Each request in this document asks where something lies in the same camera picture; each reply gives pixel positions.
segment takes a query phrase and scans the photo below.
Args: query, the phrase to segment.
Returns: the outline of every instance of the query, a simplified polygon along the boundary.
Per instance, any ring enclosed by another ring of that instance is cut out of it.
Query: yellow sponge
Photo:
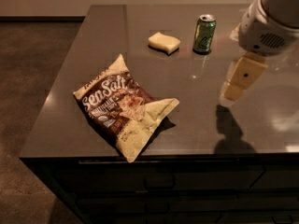
[[[175,52],[180,44],[180,40],[170,35],[156,33],[149,38],[149,47],[166,52],[168,55]]]

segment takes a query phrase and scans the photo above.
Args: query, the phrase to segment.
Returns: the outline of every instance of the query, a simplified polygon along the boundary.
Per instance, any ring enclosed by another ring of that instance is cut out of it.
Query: brown floor
[[[19,160],[80,22],[0,22],[0,223],[81,223]]]

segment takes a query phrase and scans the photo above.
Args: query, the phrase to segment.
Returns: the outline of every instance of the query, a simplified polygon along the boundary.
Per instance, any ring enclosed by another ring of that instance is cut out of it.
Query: gray countertop
[[[229,110],[219,95],[232,60],[244,54],[229,34],[248,5],[92,6],[57,76],[22,158],[119,157],[88,124],[72,93],[121,53],[135,81],[150,95],[175,97],[175,127],[141,156],[246,155],[299,152],[299,66],[296,52],[269,59],[269,68]],[[217,17],[212,52],[192,52],[197,18]],[[162,31],[181,40],[167,56],[148,48]]]

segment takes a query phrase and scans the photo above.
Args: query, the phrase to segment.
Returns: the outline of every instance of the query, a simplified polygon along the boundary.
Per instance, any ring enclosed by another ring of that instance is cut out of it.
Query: can lid
[[[203,15],[200,15],[199,18],[201,21],[215,21],[216,20],[216,17],[211,14],[203,14]]]

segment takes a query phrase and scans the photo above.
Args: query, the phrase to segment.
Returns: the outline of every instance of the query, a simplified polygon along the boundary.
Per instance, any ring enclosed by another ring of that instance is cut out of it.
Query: green can
[[[208,54],[211,51],[212,39],[216,28],[214,15],[201,15],[196,23],[193,42],[193,51],[199,54]]]

